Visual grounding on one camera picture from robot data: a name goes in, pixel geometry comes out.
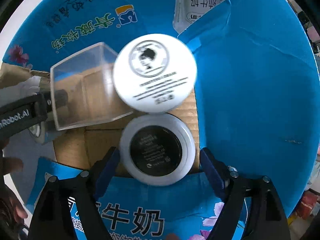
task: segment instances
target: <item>clear plastic box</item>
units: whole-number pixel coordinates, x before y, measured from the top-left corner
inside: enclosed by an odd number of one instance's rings
[[[113,86],[117,53],[100,42],[50,69],[51,101],[57,130],[111,122],[132,113]]]

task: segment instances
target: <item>orange and blue logo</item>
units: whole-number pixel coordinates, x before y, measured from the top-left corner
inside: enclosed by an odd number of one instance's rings
[[[121,25],[126,25],[128,23],[136,23],[138,21],[136,12],[132,4],[127,4],[116,8],[116,13],[119,18]]]

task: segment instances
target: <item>red package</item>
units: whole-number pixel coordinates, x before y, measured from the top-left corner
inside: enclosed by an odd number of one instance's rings
[[[318,196],[310,191],[305,191],[297,206],[297,215],[303,219],[307,219],[318,200]]]

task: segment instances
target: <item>white round jar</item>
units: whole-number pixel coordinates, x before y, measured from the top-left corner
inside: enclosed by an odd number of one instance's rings
[[[196,73],[188,47],[172,36],[156,33],[138,37],[120,51],[113,81],[127,105],[146,113],[164,113],[188,97]]]
[[[195,142],[186,124],[171,114],[147,114],[124,129],[121,161],[142,183],[167,186],[190,171],[196,156]]]

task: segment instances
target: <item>silver screw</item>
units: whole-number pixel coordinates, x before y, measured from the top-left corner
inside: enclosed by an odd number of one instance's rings
[[[57,180],[57,176],[51,176],[50,178],[49,178],[49,181],[50,182],[55,182]]]
[[[80,173],[80,176],[83,177],[83,178],[88,177],[89,176],[89,172],[88,171],[82,171]]]
[[[270,182],[270,178],[268,176],[263,176],[262,179],[264,182],[267,182],[267,183]]]
[[[239,177],[239,173],[238,173],[237,171],[230,171],[230,175],[231,175],[231,177],[233,177],[233,178]]]
[[[232,166],[228,166],[228,170],[229,171],[237,171],[237,169],[235,167],[232,167]]]

